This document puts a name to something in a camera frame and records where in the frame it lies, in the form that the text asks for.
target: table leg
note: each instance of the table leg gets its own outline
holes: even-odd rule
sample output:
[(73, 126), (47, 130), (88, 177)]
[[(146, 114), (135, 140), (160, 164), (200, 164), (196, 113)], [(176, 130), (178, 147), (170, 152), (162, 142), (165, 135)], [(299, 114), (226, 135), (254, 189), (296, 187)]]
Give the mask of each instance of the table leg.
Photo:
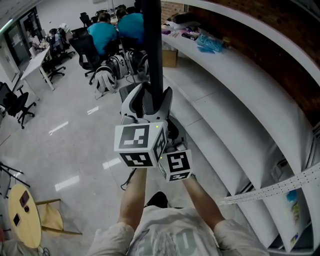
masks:
[(59, 229), (55, 229), (55, 228), (51, 228), (51, 227), (47, 227), (47, 226), (41, 226), (43, 231), (51, 231), (51, 232), (56, 232), (56, 233), (60, 233), (60, 234), (66, 234), (66, 235), (82, 235), (82, 233), (80, 232), (72, 232), (72, 231), (65, 231), (65, 230), (59, 230)]
[(42, 68), (42, 66), (39, 68), (41, 74), (43, 75), (44, 79), (46, 80), (46, 82), (48, 83), (48, 85), (50, 86), (51, 90), (54, 91), (55, 88), (53, 87), (49, 77), (47, 76), (46, 72), (44, 71), (44, 69)]
[(40, 205), (46, 205), (46, 204), (50, 204), (50, 203), (54, 203), (54, 202), (58, 202), (61, 201), (60, 198), (58, 199), (52, 199), (52, 200), (46, 200), (46, 201), (40, 201), (40, 202), (36, 202), (35, 205), (36, 206), (40, 206)]
[(29, 86), (30, 90), (31, 90), (31, 91), (33, 92), (33, 94), (38, 98), (37, 100), (39, 101), (40, 98), (39, 98), (39, 96), (35, 93), (35, 91), (32, 89), (31, 85), (27, 82), (26, 79), (24, 79), (24, 82), (25, 82), (25, 84), (26, 84), (27, 86)]

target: glossy floor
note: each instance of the glossy floor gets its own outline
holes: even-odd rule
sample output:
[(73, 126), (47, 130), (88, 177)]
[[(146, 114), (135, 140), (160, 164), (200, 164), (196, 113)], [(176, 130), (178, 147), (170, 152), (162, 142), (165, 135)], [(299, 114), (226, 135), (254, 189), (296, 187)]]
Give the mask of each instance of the glossy floor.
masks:
[[(119, 93), (107, 93), (95, 99), (94, 86), (89, 86), (78, 63), (78, 56), (68, 60), (65, 76), (55, 77), (54, 91), (44, 82), (40, 72), (28, 79), (41, 98), (21, 129), (16, 118), (6, 115), (0, 127), (0, 161), (22, 170), (20, 175), (31, 185), (36, 201), (61, 198), (55, 206), (61, 211), (65, 229), (79, 230), (83, 236), (51, 236), (43, 232), (41, 246), (52, 256), (85, 255), (96, 229), (108, 228), (118, 219), (123, 191), (120, 185), (130, 173), (114, 153), (115, 125), (121, 122)], [(121, 85), (128, 84), (125, 79)], [(28, 104), (36, 97), (29, 93)], [(199, 182), (214, 198), (228, 192), (197, 146), (189, 140), (194, 172)], [(180, 181), (166, 183), (157, 169), (147, 175), (146, 201), (157, 191), (163, 191), (173, 207), (191, 207)], [(3, 200), (4, 225), (7, 219), (7, 200)], [(226, 218), (235, 219), (249, 227), (236, 205), (220, 207)]]

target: white curved shelf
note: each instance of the white curved shelf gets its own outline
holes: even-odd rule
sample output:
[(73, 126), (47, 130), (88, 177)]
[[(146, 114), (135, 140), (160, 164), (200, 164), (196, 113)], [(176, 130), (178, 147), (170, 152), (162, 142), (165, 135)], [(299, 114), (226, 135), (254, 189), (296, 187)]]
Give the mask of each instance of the white curved shelf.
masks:
[[(200, 52), (196, 42), (181, 35), (162, 35), (226, 86), (260, 121), (276, 142), (294, 174), (307, 165), (313, 140), (312, 127), (297, 103), (265, 71), (233, 49), (222, 54)], [(320, 191), (303, 186), (310, 211), (314, 248), (320, 244)]]
[[(163, 68), (163, 75), (199, 112), (218, 135), (256, 189), (275, 183), (271, 171), (282, 157), (261, 123), (215, 77), (193, 60), (180, 58), (177, 68)], [(287, 252), (300, 237), (310, 215), (303, 192), (299, 190), (298, 204), (302, 209), (299, 221), (294, 220), (291, 203), (285, 194), (263, 200), (280, 233)]]
[(273, 27), (265, 24), (264, 22), (251, 17), (241, 11), (232, 8), (205, 1), (205, 0), (161, 0), (163, 2), (173, 2), (189, 6), (195, 6), (202, 9), (212, 11), (217, 14), (229, 17), (237, 22), (240, 22), (255, 31), (258, 31), (265, 37), (275, 42), (278, 46), (283, 48), (289, 53), (298, 63), (305, 68), (305, 70), (313, 77), (316, 83), (320, 86), (320, 69), (317, 64), (289, 38), (281, 34)]
[[(171, 112), (184, 126), (230, 194), (239, 193), (248, 184), (248, 177), (207, 122), (164, 77), (163, 88), (166, 89), (168, 86), (173, 90)], [(279, 232), (265, 204), (261, 200), (256, 200), (238, 205), (259, 240), (268, 248)]]

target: black shoe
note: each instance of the black shoe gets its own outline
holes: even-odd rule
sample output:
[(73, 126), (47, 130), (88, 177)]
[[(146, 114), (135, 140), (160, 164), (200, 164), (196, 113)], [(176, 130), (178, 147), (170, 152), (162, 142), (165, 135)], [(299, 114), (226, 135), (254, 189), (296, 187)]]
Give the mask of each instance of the black shoe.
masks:
[(155, 193), (153, 195), (153, 197), (151, 197), (149, 202), (145, 205), (145, 207), (148, 207), (148, 206), (156, 206), (159, 208), (168, 208), (168, 199), (163, 192), (159, 191), (159, 192)]

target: brick wall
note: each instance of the brick wall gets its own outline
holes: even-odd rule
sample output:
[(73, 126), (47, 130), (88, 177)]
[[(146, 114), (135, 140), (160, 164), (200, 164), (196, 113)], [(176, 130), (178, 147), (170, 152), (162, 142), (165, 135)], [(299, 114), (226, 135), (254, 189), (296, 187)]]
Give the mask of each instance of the brick wall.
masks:
[(183, 11), (184, 5), (182, 3), (161, 1), (161, 23), (164, 23), (170, 16)]
[(320, 87), (285, 50), (234, 19), (193, 6), (189, 6), (189, 12), (215, 37), (231, 38), (231, 46), (269, 73), (298, 103), (312, 125), (320, 121)]
[(320, 66), (320, 25), (290, 0), (208, 0), (248, 14), (300, 46)]
[[(290, 0), (207, 0), (246, 13), (275, 28), (300, 46), (320, 66), (319, 22)], [(183, 4), (161, 2), (161, 21), (183, 11)], [(226, 16), (189, 6), (204, 29), (231, 38), (232, 47), (269, 73), (298, 103), (312, 125), (320, 122), (320, 87), (276, 43)]]

